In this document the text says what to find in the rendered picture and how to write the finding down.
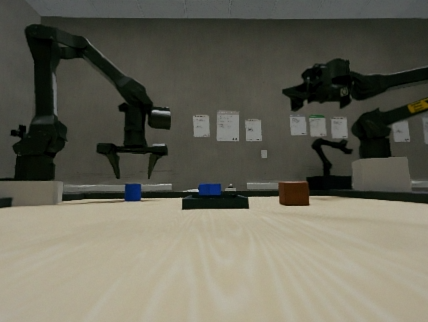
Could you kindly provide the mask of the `blue cylinder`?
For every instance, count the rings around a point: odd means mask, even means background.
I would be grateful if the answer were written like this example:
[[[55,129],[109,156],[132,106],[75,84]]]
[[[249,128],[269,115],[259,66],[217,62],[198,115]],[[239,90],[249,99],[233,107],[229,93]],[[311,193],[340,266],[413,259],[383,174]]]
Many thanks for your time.
[[[125,184],[125,201],[141,201],[141,184]]]

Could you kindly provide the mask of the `blue cube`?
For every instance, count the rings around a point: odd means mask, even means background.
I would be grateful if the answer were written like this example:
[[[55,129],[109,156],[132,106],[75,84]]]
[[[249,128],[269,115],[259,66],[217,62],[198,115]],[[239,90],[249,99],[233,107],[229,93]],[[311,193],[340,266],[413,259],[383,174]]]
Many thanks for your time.
[[[221,184],[199,184],[199,195],[221,195]]]

